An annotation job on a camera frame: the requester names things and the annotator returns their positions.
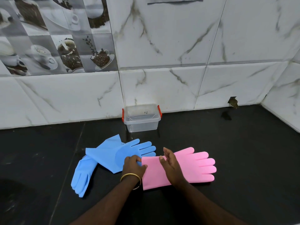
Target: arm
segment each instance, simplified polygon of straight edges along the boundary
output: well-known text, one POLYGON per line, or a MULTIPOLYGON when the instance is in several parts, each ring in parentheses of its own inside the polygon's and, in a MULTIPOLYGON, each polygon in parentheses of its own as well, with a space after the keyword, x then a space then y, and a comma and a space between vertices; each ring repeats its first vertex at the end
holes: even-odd
POLYGON ((246 225, 243 221, 237 219, 218 205, 210 201, 200 191, 193 187, 184 178, 180 165, 174 153, 163 148, 165 160, 162 156, 159 157, 160 163, 166 171, 166 175, 170 183, 181 192, 189 204, 192 206, 200 220, 206 225, 215 224, 235 224, 246 225))
MULTIPOLYGON (((143 177, 147 165, 139 166, 136 162, 141 162, 141 158, 137 155, 126 157, 124 161, 122 175, 128 173, 137 174, 143 177)), ((95 206, 81 215, 70 225, 84 224, 101 224, 114 225, 120 212, 134 186, 139 179, 134 175, 125 176, 122 181, 111 190, 101 201, 95 206)))

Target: bracelet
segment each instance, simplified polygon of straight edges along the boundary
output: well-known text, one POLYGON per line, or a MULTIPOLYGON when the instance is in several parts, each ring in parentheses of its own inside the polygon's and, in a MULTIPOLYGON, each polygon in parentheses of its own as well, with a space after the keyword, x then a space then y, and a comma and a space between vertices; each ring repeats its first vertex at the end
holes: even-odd
POLYGON ((133 173, 127 173, 127 174, 124 174, 122 177, 121 177, 121 179, 120 179, 120 182, 122 181, 122 179, 125 177, 125 176, 127 176, 127 175, 134 175, 134 176, 137 176, 138 177, 138 179, 140 180, 140 184, 139 184, 139 186, 142 184, 142 180, 141 180, 141 178, 138 176, 138 175, 136 175, 136 174, 133 174, 133 173))

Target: transparent plastic container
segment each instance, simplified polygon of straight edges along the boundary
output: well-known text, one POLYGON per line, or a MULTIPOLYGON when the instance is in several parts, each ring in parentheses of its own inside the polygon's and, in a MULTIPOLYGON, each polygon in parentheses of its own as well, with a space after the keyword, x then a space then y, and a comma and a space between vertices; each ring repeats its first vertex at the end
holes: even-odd
POLYGON ((157 129, 161 117, 162 113, 156 104, 126 106, 122 115, 131 133, 157 129))

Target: person's right arm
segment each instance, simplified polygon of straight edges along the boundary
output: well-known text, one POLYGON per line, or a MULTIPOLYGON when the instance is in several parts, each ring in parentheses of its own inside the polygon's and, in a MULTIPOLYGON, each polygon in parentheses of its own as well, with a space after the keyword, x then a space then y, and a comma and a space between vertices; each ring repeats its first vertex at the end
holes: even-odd
POLYGON ((205 225, 246 225, 245 222, 237 219, 229 212, 220 208, 218 205, 205 197, 190 183, 188 183, 182 174, 180 165, 174 153, 165 147, 163 148, 163 151, 167 160, 165 160, 162 156, 159 157, 159 160, 164 170, 166 171, 168 180, 179 192, 181 192, 186 197, 195 213, 199 216, 200 220, 205 225))

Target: silicone glove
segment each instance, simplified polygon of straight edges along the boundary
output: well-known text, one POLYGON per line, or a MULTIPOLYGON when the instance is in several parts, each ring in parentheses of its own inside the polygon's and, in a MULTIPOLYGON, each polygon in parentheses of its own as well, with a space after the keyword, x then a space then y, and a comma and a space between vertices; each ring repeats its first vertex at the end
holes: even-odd
MULTIPOLYGON (((111 148, 115 148, 121 146, 122 143, 120 136, 116 135, 106 139, 102 144, 100 144, 97 148, 107 148, 110 150, 111 148)), ((75 169, 71 187, 75 190, 75 193, 79 194, 79 197, 83 197, 86 189, 88 188, 89 181, 91 179, 91 175, 97 166, 97 161, 92 159, 90 156, 85 155, 79 162, 75 169)))
MULTIPOLYGON (((183 176, 189 183, 210 182, 215 178, 212 173, 217 171, 215 160, 208 158, 207 152, 193 153, 194 148, 189 147, 175 152, 174 155, 181 167, 183 176)), ((153 189, 161 186, 171 185, 159 157, 143 157, 142 165, 147 164, 147 170, 142 178, 143 189, 153 189)))
POLYGON ((112 149, 86 148, 85 153, 115 174, 122 171, 127 156, 137 155, 141 158, 156 155, 156 148, 150 141, 141 144, 139 142, 140 140, 136 139, 112 149))

